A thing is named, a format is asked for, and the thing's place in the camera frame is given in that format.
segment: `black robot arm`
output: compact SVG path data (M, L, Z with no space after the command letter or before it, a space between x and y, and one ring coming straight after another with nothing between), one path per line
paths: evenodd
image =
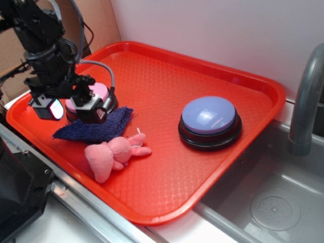
M24 83L31 90L29 104L38 116L60 119L53 115L51 106L58 99L72 98L81 120L103 123L107 107L89 89L95 80L75 73L76 53L63 38L65 31L56 13L41 10L34 0L0 0L0 15L0 33L14 29L25 49L24 58L33 67L35 77Z

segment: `pink stuffed animal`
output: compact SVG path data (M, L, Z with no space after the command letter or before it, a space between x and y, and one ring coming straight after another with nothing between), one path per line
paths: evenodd
M144 133L139 133L129 139L117 137L101 144L89 145L85 148L86 158L95 174L98 183L104 183L111 170L119 171L124 164L134 156L151 154L148 147L141 147L145 139Z

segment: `purple button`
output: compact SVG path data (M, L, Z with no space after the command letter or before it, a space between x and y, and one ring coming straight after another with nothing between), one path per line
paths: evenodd
M207 96L188 103L182 112L185 127L197 134L224 132L235 120L235 108L228 100Z

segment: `dark blue cloth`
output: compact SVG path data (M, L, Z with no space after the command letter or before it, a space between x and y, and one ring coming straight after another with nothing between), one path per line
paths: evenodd
M53 138L69 141L83 141L88 144L108 142L119 137L131 120L133 109L126 106L108 114L103 124L86 124L81 120L66 125L53 134Z

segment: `stainless steel sink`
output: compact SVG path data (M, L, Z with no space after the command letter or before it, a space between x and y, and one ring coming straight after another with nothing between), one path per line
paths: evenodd
M324 242L324 140L288 153L273 121L195 207L238 242Z

